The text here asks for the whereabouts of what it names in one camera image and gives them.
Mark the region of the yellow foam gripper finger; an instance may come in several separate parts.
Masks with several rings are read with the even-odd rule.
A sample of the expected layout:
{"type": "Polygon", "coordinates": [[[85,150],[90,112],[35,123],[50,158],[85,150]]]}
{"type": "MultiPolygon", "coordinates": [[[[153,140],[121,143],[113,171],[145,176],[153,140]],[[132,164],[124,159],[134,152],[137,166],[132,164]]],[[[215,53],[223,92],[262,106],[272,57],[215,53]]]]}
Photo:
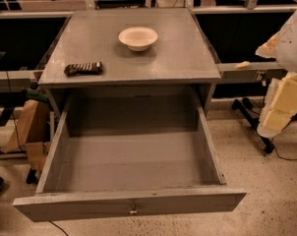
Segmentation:
{"type": "Polygon", "coordinates": [[[297,114],[297,73],[272,79],[266,95],[266,105],[259,118],[257,132],[264,138],[274,138],[297,114]]]}
{"type": "Polygon", "coordinates": [[[259,46],[255,52],[256,55],[263,58],[274,58],[276,56],[276,44],[279,33],[275,33],[267,42],[259,46]]]}

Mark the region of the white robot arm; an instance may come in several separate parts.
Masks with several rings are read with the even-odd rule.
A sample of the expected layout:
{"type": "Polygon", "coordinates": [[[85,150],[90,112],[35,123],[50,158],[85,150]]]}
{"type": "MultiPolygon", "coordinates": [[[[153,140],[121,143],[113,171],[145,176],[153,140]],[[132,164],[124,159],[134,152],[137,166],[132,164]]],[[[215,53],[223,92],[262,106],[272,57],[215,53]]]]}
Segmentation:
{"type": "Polygon", "coordinates": [[[271,80],[266,105],[259,118],[258,134],[273,138],[297,114],[297,10],[279,32],[256,50],[256,55],[274,58],[288,71],[282,79],[271,80]]]}

